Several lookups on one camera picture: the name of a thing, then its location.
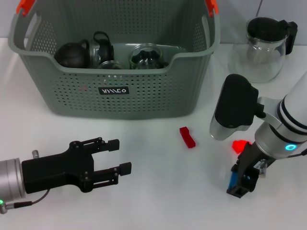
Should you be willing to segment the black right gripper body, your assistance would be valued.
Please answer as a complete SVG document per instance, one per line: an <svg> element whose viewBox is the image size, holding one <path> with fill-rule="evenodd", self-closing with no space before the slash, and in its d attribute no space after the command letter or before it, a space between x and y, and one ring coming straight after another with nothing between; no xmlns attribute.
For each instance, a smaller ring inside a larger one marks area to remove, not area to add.
<svg viewBox="0 0 307 230"><path fill-rule="evenodd" d="M247 143L236 162L238 165L238 173L246 173L247 171L259 173L260 170L259 168L255 168L255 165L262 159L264 159L264 153L260 150L257 143Z"/></svg>

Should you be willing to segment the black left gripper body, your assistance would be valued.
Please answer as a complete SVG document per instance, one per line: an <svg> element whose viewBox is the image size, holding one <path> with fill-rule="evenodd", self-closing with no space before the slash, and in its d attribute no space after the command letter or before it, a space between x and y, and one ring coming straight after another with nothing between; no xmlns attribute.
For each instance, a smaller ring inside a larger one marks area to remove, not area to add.
<svg viewBox="0 0 307 230"><path fill-rule="evenodd" d="M22 162L26 193L36 193L65 185L74 185L83 193L94 188L95 142L71 142L69 148L56 155Z"/></svg>

